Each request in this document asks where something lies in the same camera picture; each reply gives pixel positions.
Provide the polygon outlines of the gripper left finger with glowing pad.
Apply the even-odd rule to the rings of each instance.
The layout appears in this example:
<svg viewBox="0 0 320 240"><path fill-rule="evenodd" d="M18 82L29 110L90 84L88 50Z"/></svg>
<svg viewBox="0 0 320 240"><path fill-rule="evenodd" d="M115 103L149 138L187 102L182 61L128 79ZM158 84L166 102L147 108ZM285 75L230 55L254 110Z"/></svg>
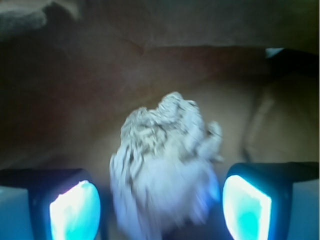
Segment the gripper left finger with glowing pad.
<svg viewBox="0 0 320 240"><path fill-rule="evenodd" d="M0 172L2 240L93 240L100 218L99 192L82 168Z"/></svg>

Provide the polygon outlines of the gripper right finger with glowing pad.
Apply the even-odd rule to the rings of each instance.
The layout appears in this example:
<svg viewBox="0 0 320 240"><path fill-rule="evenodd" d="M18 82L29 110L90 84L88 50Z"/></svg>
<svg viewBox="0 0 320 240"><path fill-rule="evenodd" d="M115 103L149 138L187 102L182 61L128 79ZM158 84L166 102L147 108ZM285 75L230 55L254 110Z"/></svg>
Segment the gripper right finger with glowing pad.
<svg viewBox="0 0 320 240"><path fill-rule="evenodd" d="M318 162L236 163L222 189L234 240L318 240Z"/></svg>

